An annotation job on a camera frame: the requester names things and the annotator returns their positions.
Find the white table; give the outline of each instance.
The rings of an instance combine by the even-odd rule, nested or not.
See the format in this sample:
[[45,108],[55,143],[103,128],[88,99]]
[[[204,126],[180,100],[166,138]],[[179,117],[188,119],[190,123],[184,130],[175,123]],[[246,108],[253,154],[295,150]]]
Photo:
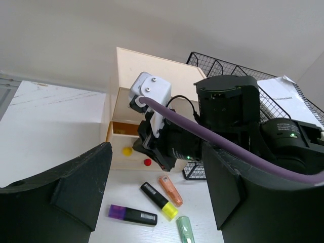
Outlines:
[[[99,144],[105,95],[85,90],[22,82],[0,121],[0,187],[64,163]],[[108,176],[90,243],[180,243],[175,220],[169,221],[140,191],[145,181],[163,195],[157,178],[164,172],[114,171]],[[190,218],[196,243],[223,242],[217,231],[205,181],[186,181],[168,173],[184,199],[179,216]],[[158,214],[155,227],[107,217],[110,204]]]

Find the yellow knob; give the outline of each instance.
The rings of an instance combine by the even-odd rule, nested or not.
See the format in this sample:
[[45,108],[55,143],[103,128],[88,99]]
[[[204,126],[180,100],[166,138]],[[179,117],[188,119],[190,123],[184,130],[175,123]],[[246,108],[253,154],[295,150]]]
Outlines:
[[123,155],[125,155],[125,156],[131,156],[132,152],[133,152],[133,149],[131,147],[123,148]]

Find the black cable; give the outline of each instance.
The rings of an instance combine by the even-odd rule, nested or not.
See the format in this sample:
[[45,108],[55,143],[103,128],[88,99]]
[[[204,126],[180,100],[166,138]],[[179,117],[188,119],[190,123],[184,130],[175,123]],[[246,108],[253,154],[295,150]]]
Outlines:
[[193,103],[191,102],[191,100],[189,100],[187,97],[183,96],[183,95],[176,95],[174,97],[172,97],[168,102],[167,102],[167,105],[166,105],[166,108],[170,105],[170,103],[174,100],[174,99],[177,99],[177,98],[183,98],[185,100],[187,100],[191,107],[192,107],[192,110],[193,110],[193,117],[195,119],[195,121],[199,124],[199,120],[200,120],[200,116],[198,115],[198,113],[196,112],[196,110],[194,109],[194,106],[193,106]]

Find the yellow highlighter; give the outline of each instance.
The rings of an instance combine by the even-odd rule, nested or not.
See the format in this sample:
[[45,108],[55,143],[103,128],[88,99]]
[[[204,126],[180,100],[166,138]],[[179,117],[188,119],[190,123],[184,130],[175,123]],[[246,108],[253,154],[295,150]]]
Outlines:
[[162,211],[173,219],[177,214],[178,210],[169,202],[164,196],[162,196],[154,187],[149,183],[145,182],[141,186],[141,190],[153,201],[155,204],[162,209]]

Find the green highlighter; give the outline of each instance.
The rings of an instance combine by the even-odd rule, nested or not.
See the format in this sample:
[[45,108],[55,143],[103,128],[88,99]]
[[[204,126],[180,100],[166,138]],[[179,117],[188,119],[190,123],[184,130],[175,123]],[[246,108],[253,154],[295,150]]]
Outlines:
[[177,219],[177,225],[182,243],[194,243],[193,233],[190,220],[187,216],[182,216]]

